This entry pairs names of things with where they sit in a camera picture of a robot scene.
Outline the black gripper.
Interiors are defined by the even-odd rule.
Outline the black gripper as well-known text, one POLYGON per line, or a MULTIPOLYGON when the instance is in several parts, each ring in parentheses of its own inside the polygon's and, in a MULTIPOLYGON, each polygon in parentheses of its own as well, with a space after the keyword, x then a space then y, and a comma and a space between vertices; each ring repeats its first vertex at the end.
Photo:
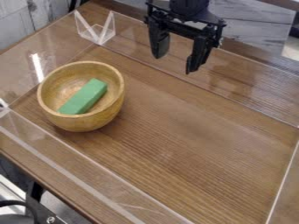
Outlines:
POLYGON ((167 54, 170 32, 177 33, 194 39, 186 73, 198 71, 207 61, 211 46, 221 44, 226 21, 210 11, 209 2, 147 2, 146 6, 145 23, 149 25, 154 57, 161 59, 167 54))

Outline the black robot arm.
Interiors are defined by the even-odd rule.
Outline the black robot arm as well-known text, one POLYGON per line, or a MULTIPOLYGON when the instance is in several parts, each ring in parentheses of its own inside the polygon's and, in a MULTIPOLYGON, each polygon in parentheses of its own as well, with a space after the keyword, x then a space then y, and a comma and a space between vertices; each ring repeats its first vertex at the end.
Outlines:
POLYGON ((221 46, 226 21, 210 12, 211 0, 146 0, 151 52, 161 59, 170 50, 171 34, 194 41, 186 73, 199 70, 211 50, 221 46))

